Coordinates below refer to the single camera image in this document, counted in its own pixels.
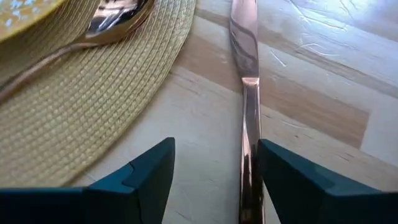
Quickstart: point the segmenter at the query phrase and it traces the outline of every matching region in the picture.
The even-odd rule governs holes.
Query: table surface
[[[230,5],[197,0],[168,79],[74,185],[172,136],[164,223],[238,222],[242,95],[229,50]],[[397,9],[392,0],[259,0],[262,136],[371,187],[398,190]],[[267,223],[278,223],[266,200]]]

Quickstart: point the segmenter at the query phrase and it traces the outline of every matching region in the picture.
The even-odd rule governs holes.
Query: teal plastic piece
[[[398,223],[398,193],[381,192],[266,139],[259,166],[282,224]]]
[[[88,187],[1,189],[3,223],[160,224],[174,173],[167,138]]]

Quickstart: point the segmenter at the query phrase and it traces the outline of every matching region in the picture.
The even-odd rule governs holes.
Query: round placemat
[[[0,44],[0,83],[72,41],[97,0],[68,0]],[[0,187],[60,186],[115,142],[167,76],[195,0],[157,0],[135,34],[68,54],[0,105]]]

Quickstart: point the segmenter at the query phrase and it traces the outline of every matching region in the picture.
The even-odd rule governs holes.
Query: scratch
[[[187,195],[187,193],[184,190],[182,190],[182,193],[183,193],[184,197],[186,198],[186,200],[188,202],[189,216],[192,217],[192,203],[191,203],[191,200],[188,198],[188,195]]]
[[[268,114],[262,114],[263,116],[266,116],[267,118],[270,118],[270,119],[272,119],[272,117],[271,116],[269,116]]]
[[[283,67],[286,67],[286,64],[285,64],[278,56],[276,56],[276,54],[275,54],[272,50],[270,50],[269,52],[271,52],[272,56],[274,56],[274,58],[276,58],[276,60],[278,60],[278,62],[279,62]]]
[[[308,20],[308,17],[304,15],[304,13],[299,9],[299,7],[293,2],[293,0],[289,0],[293,8],[301,15],[303,20],[307,22],[309,25],[311,25],[310,21]]]
[[[351,5],[353,5],[355,10],[358,10],[358,8],[356,7],[356,5],[354,4],[353,0],[349,0],[349,3],[351,3]]]
[[[349,12],[348,8],[347,8],[346,5],[344,4],[343,0],[340,0],[340,3],[341,3],[341,5],[343,6],[343,8],[345,9],[345,11],[348,13],[348,15],[350,16],[350,18],[351,18],[353,21],[355,21],[353,15],[351,15],[351,13]]]
[[[177,83],[177,82],[175,84],[178,85],[179,87],[183,88],[184,90],[188,90],[188,91],[194,93],[195,95],[201,96],[201,94],[198,91],[195,91],[195,90],[193,90],[193,89],[191,89],[191,88],[189,88],[189,87],[187,87],[187,86],[185,86],[183,84],[180,84],[180,83]]]
[[[182,218],[184,218],[185,220],[188,220],[190,222],[192,222],[192,219],[189,217],[186,217],[185,215],[182,215],[181,213],[179,213],[178,211],[175,211],[175,213],[179,214]]]
[[[347,152],[345,152],[345,154],[347,155],[347,156],[350,156],[351,158],[353,158],[354,156],[353,155],[351,155],[350,153],[347,153]]]
[[[353,84],[351,84],[351,83],[349,83],[347,81],[341,81],[341,82],[343,82],[345,85],[353,85]]]
[[[308,10],[310,10],[310,11],[313,11],[313,12],[317,12],[317,13],[319,13],[319,14],[328,14],[328,15],[330,15],[331,13],[330,12],[326,12],[326,11],[322,11],[322,10],[316,10],[316,9],[309,9],[309,8],[307,8]]]
[[[343,31],[345,31],[345,30],[346,30],[346,27],[347,27],[346,24],[344,25],[344,27],[340,27],[340,26],[336,26],[336,25],[329,24],[329,23],[327,23],[327,22],[319,21],[319,20],[314,19],[314,18],[309,18],[309,17],[307,17],[307,19],[308,19],[308,20],[311,20],[311,21],[313,21],[313,22],[317,22],[317,23],[319,23],[319,24],[322,24],[322,25],[324,25],[324,26],[328,26],[328,27],[331,27],[331,28],[334,28],[334,29],[340,29],[340,30],[343,30]]]
[[[324,55],[324,56],[340,56],[339,54],[328,54],[328,53],[320,52],[320,51],[318,51],[318,50],[315,50],[315,49],[312,48],[311,46],[316,46],[316,47],[322,48],[322,49],[324,49],[324,50],[327,50],[325,47],[322,47],[321,45],[315,44],[315,43],[301,45],[301,46],[297,47],[295,50],[308,47],[308,49],[313,50],[314,52],[316,52],[316,53],[318,53],[318,54],[320,54],[320,55]]]
[[[322,38],[324,38],[324,39],[326,39],[327,41],[329,41],[329,42],[331,42],[331,43],[333,43],[333,44],[337,44],[337,45],[339,45],[339,46],[341,46],[341,47],[346,47],[346,48],[349,48],[349,49],[351,49],[351,50],[358,50],[358,49],[357,49],[356,47],[354,47],[354,46],[351,46],[351,45],[346,44],[346,43],[338,42],[337,40],[334,40],[334,39],[332,39],[332,38],[330,38],[330,37],[328,37],[328,36],[326,36],[326,35],[319,34],[319,36],[322,37]]]
[[[299,126],[299,125],[296,125],[296,124],[292,124],[292,123],[290,123],[290,122],[288,122],[288,121],[281,120],[281,122],[284,123],[284,124],[287,124],[287,125],[289,125],[289,126],[291,126],[291,127],[294,127],[294,128],[309,129],[308,127]]]
[[[349,159],[347,159],[347,158],[344,158],[343,156],[341,156],[341,155],[337,155],[338,157],[340,157],[340,158],[342,158],[342,159],[344,159],[345,161],[348,161],[349,162]]]
[[[195,80],[191,80],[190,78],[185,77],[185,76],[183,76],[183,75],[181,75],[181,74],[179,74],[177,72],[170,71],[169,74],[172,75],[172,76],[175,76],[175,77],[182,78],[182,79],[184,79],[184,80],[186,80],[186,81],[188,81],[188,82],[190,82],[192,84],[195,84],[195,85],[197,84],[197,82]]]
[[[310,138],[310,139],[315,139],[314,137],[311,137],[311,136],[309,136],[309,135],[307,135],[307,134],[305,134],[305,133],[304,133],[304,135],[305,135],[306,137]]]

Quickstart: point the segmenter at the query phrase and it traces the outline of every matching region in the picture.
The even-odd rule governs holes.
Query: yellow plate
[[[0,42],[41,20],[66,0],[0,0]]]

